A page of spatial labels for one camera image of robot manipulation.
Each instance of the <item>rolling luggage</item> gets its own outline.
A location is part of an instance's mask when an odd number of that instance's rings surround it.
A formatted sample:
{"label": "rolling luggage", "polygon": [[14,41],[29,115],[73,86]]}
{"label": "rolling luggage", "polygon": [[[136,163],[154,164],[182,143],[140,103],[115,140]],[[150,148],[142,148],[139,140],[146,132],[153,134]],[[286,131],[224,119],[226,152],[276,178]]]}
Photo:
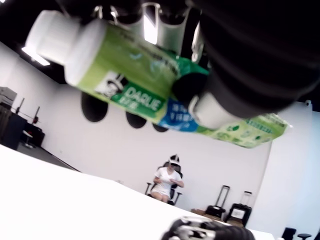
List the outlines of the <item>rolling luggage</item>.
{"label": "rolling luggage", "polygon": [[249,199],[251,196],[252,196],[252,192],[244,191],[240,203],[232,204],[232,207],[225,219],[226,223],[228,221],[235,221],[235,222],[241,222],[244,227],[246,226],[249,220],[250,214],[252,212],[252,208],[248,206]]}
{"label": "rolling luggage", "polygon": [[[224,199],[221,203],[221,205],[219,206],[219,201],[220,201],[220,198],[222,196],[222,193],[223,191],[225,191],[225,195],[224,195]],[[226,210],[223,208],[224,207],[224,204],[226,202],[226,199],[227,199],[227,196],[229,194],[229,191],[230,191],[230,187],[229,186],[226,186],[226,185],[223,185],[222,188],[221,188],[221,191],[219,193],[219,196],[215,202],[215,205],[209,205],[205,211],[205,214],[206,215],[210,215],[210,216],[213,216],[214,219],[216,220],[222,220],[222,215],[224,212],[226,212]]]}

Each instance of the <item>darlie logo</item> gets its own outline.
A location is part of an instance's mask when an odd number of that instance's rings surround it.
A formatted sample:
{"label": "darlie logo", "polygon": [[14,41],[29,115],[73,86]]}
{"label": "darlie logo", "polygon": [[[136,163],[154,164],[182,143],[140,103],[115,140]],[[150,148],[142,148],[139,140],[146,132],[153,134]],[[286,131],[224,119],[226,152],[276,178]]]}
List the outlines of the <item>darlie logo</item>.
{"label": "darlie logo", "polygon": [[114,95],[122,93],[127,84],[128,80],[123,74],[109,71],[94,90],[110,99]]}

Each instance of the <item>woman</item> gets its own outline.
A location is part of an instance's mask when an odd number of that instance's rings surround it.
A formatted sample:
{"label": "woman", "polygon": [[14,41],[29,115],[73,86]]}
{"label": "woman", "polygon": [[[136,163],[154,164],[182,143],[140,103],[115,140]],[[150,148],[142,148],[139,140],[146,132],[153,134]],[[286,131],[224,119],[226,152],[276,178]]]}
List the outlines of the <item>woman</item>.
{"label": "woman", "polygon": [[156,171],[153,180],[156,185],[151,191],[153,198],[167,203],[170,199],[171,185],[177,184],[181,188],[185,186],[180,174],[175,171],[176,166],[179,166],[178,162],[169,160],[167,167],[161,167]]}

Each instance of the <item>table surface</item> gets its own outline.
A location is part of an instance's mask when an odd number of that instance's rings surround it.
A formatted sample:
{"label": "table surface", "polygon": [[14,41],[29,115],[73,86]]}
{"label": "table surface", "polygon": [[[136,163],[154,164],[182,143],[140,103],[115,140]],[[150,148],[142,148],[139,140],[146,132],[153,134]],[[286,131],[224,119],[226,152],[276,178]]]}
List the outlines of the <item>table surface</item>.
{"label": "table surface", "polygon": [[[6,240],[159,240],[174,220],[199,216],[2,145],[0,183],[0,239]],[[252,232],[256,240],[274,240]]]}

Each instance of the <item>white dress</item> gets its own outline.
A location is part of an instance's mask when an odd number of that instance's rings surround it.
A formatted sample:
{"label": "white dress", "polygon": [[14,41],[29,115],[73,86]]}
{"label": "white dress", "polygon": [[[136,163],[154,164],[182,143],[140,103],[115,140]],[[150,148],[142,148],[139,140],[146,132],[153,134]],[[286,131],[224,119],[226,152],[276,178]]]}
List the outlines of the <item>white dress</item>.
{"label": "white dress", "polygon": [[169,175],[167,171],[167,167],[161,167],[158,169],[158,171],[154,174],[157,178],[159,178],[162,183],[157,183],[155,187],[152,189],[151,193],[157,192],[162,195],[167,195],[170,198],[170,190],[171,185],[174,183],[170,181],[170,179],[181,181],[181,177],[179,173],[177,173],[175,170]]}

